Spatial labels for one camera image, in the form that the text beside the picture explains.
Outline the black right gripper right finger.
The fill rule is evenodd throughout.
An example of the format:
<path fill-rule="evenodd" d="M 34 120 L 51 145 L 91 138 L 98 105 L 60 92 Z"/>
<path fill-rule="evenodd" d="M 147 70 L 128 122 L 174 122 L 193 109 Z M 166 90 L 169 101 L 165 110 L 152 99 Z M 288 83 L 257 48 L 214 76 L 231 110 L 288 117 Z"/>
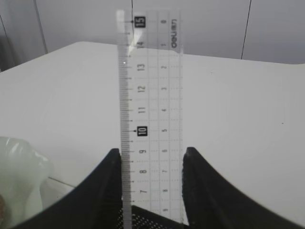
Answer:
<path fill-rule="evenodd" d="M 221 176 L 194 147 L 183 156 L 183 202 L 192 229 L 299 229 Z"/>

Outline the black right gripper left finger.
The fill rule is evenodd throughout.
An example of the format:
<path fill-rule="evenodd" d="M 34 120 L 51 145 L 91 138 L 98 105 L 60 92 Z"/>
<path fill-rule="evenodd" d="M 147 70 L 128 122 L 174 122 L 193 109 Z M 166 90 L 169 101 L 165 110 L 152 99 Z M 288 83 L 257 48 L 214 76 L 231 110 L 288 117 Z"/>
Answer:
<path fill-rule="evenodd" d="M 111 149 L 69 194 L 18 229 L 114 229 L 122 208 L 121 156 Z"/>

